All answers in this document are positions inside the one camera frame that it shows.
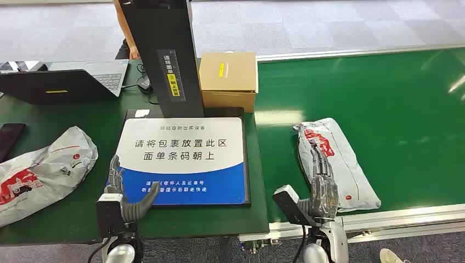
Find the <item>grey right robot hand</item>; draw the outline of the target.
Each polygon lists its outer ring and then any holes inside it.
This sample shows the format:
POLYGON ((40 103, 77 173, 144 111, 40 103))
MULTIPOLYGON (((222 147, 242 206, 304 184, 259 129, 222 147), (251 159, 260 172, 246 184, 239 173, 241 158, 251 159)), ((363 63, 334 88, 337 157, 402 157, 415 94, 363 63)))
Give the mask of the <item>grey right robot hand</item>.
POLYGON ((332 166, 316 143, 310 143, 309 152, 311 162, 305 175, 310 197, 300 199, 297 206, 316 221, 330 221, 337 214, 339 202, 332 166))

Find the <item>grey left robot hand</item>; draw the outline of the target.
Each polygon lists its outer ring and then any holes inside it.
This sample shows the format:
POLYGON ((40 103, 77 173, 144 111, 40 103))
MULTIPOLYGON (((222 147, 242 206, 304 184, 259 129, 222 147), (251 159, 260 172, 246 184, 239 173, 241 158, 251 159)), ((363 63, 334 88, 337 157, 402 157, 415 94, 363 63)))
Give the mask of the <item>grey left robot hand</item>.
POLYGON ((120 158, 118 155, 114 155, 109 165, 107 185, 99 201, 116 201, 120 206, 123 221, 135 222, 142 219, 151 208, 160 192, 160 183, 157 181, 153 183, 150 191, 140 202, 128 203, 123 187, 123 173, 124 169, 120 166, 120 158))

